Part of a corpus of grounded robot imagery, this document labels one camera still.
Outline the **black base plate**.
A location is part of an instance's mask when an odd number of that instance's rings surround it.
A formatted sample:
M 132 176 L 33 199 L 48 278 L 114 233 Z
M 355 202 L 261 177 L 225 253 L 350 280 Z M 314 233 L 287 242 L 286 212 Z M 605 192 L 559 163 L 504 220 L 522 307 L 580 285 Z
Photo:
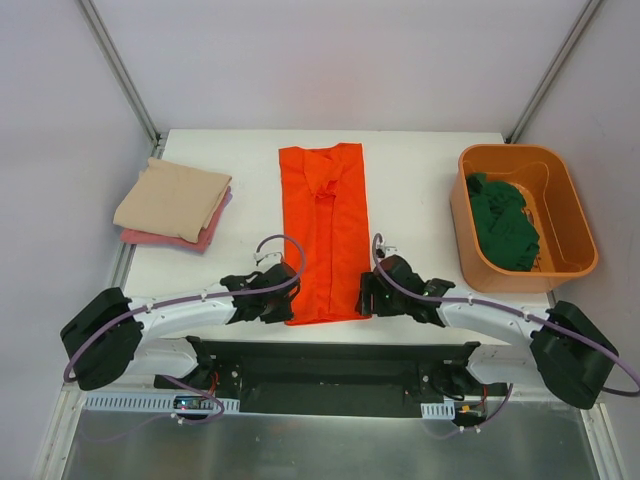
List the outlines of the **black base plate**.
M 503 396 L 465 370 L 476 342 L 462 346 L 192 342 L 194 372 L 179 381 L 237 400 L 243 413 L 416 418 L 447 396 Z

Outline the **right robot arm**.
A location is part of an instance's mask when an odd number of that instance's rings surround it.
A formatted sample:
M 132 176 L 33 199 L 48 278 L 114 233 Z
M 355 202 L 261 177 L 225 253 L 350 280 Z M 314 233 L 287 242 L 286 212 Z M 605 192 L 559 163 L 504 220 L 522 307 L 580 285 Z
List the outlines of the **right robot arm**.
M 450 369 L 452 387 L 473 394 L 484 384 L 543 386 L 566 404 L 588 410 L 603 391 L 618 351 L 574 304 L 552 308 L 499 303 L 432 278 L 423 280 L 399 255 L 360 277 L 362 315 L 407 315 L 422 324 L 474 331 L 499 340 L 477 346 Z

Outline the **orange plastic bin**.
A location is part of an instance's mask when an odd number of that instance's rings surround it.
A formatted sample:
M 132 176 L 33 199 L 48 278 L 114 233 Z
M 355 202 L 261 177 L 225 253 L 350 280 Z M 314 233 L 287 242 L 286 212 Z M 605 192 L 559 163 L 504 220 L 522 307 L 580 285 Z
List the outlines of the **orange plastic bin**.
M 467 178 L 481 173 L 524 197 L 524 214 L 539 235 L 529 271 L 505 270 L 481 250 Z M 599 255 L 579 196 L 563 159 L 538 145 L 476 144 L 464 150 L 450 194 L 459 262 L 465 282 L 484 293 L 547 293 L 590 274 Z

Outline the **green t-shirt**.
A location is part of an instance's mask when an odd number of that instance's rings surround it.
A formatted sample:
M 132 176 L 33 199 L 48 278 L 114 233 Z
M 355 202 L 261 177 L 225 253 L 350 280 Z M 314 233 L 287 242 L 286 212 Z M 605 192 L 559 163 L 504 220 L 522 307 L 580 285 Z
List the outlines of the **green t-shirt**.
M 483 255 L 508 271 L 531 271 L 540 252 L 540 236 L 529 221 L 520 191 L 486 173 L 466 177 L 476 236 Z

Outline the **aluminium frame post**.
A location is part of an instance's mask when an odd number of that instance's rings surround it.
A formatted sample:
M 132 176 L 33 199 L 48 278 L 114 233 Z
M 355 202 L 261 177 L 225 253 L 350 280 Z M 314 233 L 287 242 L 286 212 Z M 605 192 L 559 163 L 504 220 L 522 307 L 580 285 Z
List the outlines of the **aluminium frame post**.
M 76 0 L 75 4 L 145 136 L 154 148 L 159 148 L 163 134 L 153 121 L 95 2 Z
M 605 0 L 588 0 L 584 2 L 514 126 L 503 136 L 505 144 L 517 144 L 521 140 L 556 81 L 568 65 L 578 45 L 585 38 L 589 28 L 605 5 Z

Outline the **aluminium front rail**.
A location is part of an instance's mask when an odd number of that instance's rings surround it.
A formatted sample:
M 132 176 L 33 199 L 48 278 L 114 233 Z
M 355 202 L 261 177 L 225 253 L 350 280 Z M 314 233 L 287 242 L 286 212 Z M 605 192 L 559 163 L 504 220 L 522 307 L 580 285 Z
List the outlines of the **aluminium front rail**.
M 121 373 L 120 365 L 114 360 L 85 352 L 75 362 L 69 361 L 63 378 L 66 384 L 91 392 L 112 384 Z

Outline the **pink folded t-shirt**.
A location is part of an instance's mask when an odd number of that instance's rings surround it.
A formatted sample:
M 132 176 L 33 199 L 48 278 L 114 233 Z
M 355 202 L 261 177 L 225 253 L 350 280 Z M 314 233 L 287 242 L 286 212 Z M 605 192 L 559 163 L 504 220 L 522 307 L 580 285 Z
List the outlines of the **pink folded t-shirt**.
M 200 230 L 195 242 L 190 242 L 179 237 L 164 236 L 133 229 L 124 229 L 120 239 L 126 244 L 179 247 L 202 254 L 209 248 L 219 220 L 232 198 L 232 188 L 228 187 L 222 201 L 210 216 L 208 223 Z

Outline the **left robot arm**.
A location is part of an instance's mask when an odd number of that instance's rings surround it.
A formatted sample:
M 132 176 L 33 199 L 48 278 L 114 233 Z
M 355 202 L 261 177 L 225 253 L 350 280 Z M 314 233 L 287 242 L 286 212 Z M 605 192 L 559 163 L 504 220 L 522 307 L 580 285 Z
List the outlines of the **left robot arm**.
M 152 375 L 157 388 L 176 383 L 212 390 L 215 365 L 192 330 L 259 320 L 284 323 L 300 275 L 276 262 L 248 275 L 228 275 L 181 297 L 127 297 L 118 287 L 100 292 L 60 332 L 69 362 L 67 383 L 97 390 L 125 375 Z

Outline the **left aluminium frame post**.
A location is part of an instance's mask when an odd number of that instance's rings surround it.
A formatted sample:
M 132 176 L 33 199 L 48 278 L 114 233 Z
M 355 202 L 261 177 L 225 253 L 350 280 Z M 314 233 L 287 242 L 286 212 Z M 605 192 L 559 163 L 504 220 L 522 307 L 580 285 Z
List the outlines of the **left aluminium frame post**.
M 75 4 L 145 136 L 154 148 L 159 148 L 163 134 L 153 121 L 95 2 L 76 0 Z

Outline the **beige folded t-shirt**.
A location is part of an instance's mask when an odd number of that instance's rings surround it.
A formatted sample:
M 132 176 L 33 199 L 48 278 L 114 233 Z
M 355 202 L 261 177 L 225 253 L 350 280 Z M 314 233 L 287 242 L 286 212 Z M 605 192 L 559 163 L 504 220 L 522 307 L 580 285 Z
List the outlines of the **beige folded t-shirt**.
M 119 227 L 198 241 L 231 184 L 228 174 L 151 157 L 115 210 Z

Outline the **right aluminium frame post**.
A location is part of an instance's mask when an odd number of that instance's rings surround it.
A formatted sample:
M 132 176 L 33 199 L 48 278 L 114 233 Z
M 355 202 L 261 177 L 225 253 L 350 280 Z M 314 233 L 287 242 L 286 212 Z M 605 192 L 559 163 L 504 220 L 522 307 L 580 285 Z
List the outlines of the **right aluminium frame post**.
M 556 81 L 568 65 L 578 45 L 585 38 L 589 28 L 605 5 L 605 0 L 588 0 L 584 2 L 514 126 L 503 136 L 505 144 L 517 144 L 521 140 Z

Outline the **orange t-shirt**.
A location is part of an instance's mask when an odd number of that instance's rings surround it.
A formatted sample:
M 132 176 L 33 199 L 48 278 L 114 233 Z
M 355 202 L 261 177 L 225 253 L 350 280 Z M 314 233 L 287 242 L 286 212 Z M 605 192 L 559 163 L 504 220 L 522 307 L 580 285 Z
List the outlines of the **orange t-shirt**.
M 370 270 L 363 147 L 279 150 L 285 262 L 306 266 L 292 302 L 290 326 L 364 320 L 360 278 Z

